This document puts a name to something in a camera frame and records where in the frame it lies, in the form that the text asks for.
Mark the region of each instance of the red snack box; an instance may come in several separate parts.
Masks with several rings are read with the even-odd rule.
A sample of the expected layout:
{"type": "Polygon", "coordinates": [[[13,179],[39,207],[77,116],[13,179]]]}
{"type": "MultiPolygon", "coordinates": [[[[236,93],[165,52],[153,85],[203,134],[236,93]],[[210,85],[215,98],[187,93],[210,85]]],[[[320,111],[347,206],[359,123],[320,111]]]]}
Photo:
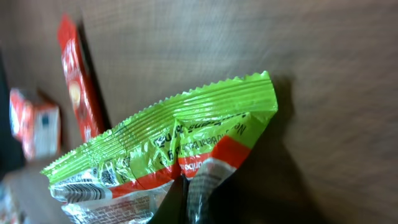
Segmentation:
{"type": "Polygon", "coordinates": [[[12,135],[20,140],[28,161],[53,156],[60,151],[61,121],[57,105],[33,91],[11,89],[12,135]]]}
{"type": "Polygon", "coordinates": [[[77,26],[64,15],[58,30],[62,66],[84,142],[103,133],[104,124],[92,80],[85,68],[77,26]]]}

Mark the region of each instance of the snack wrapper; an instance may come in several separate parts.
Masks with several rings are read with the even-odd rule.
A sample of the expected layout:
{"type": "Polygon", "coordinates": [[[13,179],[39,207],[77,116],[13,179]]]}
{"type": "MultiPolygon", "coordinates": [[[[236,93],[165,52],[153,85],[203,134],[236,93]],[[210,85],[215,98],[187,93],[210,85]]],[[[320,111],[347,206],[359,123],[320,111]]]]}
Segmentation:
{"type": "Polygon", "coordinates": [[[131,116],[46,167],[50,191],[76,223],[146,223],[185,174],[190,223],[245,160],[277,101],[267,72],[205,85],[131,116]]]}

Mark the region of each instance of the orange and white box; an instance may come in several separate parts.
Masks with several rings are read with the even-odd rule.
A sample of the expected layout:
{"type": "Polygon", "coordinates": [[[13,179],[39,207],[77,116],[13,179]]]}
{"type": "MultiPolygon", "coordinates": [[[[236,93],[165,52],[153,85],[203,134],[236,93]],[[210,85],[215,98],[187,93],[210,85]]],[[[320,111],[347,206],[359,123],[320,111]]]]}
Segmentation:
{"type": "Polygon", "coordinates": [[[13,88],[10,123],[12,135],[22,143],[28,161],[60,152],[61,121],[57,105],[34,92],[13,88]]]}

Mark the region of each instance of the wooden surface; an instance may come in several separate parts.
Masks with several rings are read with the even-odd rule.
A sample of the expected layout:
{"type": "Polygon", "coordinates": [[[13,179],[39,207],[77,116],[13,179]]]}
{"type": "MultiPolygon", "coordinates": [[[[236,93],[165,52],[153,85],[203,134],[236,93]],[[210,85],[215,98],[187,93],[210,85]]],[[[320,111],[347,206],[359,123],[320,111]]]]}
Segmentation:
{"type": "Polygon", "coordinates": [[[8,82],[62,107],[72,149],[81,139],[56,38],[63,12],[83,19],[113,126],[227,77],[268,70],[284,83],[289,115],[280,117],[289,122],[270,133],[280,142],[257,146],[236,175],[252,183],[240,191],[257,202],[228,205],[251,221],[291,212],[271,214],[268,202],[302,208],[308,196],[304,207],[335,223],[398,222],[396,1],[1,1],[8,82]]]}

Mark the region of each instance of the red stripe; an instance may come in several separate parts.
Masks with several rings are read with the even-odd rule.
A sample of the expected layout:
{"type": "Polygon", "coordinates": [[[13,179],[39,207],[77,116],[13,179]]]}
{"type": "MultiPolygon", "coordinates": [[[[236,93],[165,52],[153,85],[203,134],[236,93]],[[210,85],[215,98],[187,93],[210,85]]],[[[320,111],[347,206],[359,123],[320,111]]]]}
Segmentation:
{"type": "Polygon", "coordinates": [[[250,153],[250,148],[243,146],[234,139],[224,136],[213,148],[212,152],[203,153],[190,157],[180,157],[178,162],[172,166],[165,167],[152,174],[132,180],[123,185],[109,188],[112,191],[112,197],[120,197],[137,190],[153,189],[160,187],[171,180],[176,179],[181,173],[187,177],[193,177],[197,173],[201,164],[213,157],[228,163],[229,165],[239,168],[242,162],[250,153]]]}
{"type": "Polygon", "coordinates": [[[148,190],[160,187],[176,179],[180,174],[180,166],[176,163],[117,187],[110,187],[109,189],[112,191],[112,198],[116,198],[137,190],[148,190]]]}
{"type": "Polygon", "coordinates": [[[178,163],[180,164],[182,173],[187,177],[193,177],[201,164],[209,157],[219,159],[235,168],[239,168],[249,153],[250,148],[243,146],[228,136],[224,136],[216,144],[212,152],[190,157],[180,157],[178,163]]]}

